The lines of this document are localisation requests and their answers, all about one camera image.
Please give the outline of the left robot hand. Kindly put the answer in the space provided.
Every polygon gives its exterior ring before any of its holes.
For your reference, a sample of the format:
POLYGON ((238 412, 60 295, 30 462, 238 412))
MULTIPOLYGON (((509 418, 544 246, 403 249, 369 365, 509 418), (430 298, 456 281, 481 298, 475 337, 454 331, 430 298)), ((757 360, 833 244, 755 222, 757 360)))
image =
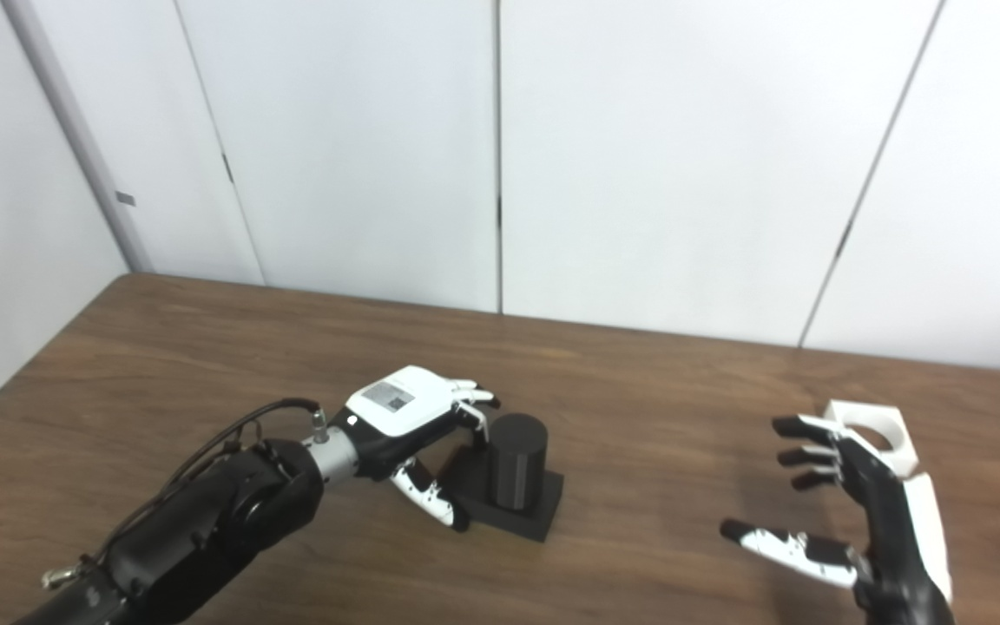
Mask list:
POLYGON ((444 378, 421 365, 406 365, 355 391, 331 424, 353 446, 356 477, 389 480, 443 526, 466 531, 467 511, 444 490, 419 454, 457 428, 471 432, 473 450, 487 450, 490 433, 484 407, 501 405, 475 380, 444 378))

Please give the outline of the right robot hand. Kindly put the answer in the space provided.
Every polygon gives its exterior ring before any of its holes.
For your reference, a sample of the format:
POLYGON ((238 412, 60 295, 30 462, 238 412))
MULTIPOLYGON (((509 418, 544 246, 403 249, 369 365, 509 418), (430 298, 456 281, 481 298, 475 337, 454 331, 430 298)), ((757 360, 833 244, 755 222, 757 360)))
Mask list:
POLYGON ((869 624, 952 624, 947 541, 931 477, 912 471, 908 444, 878 450, 860 427, 809 415, 777 417, 773 429, 803 444, 778 455, 808 466, 794 490, 840 487, 865 512, 868 545, 727 518, 720 534, 740 549, 834 587, 849 589, 869 624))

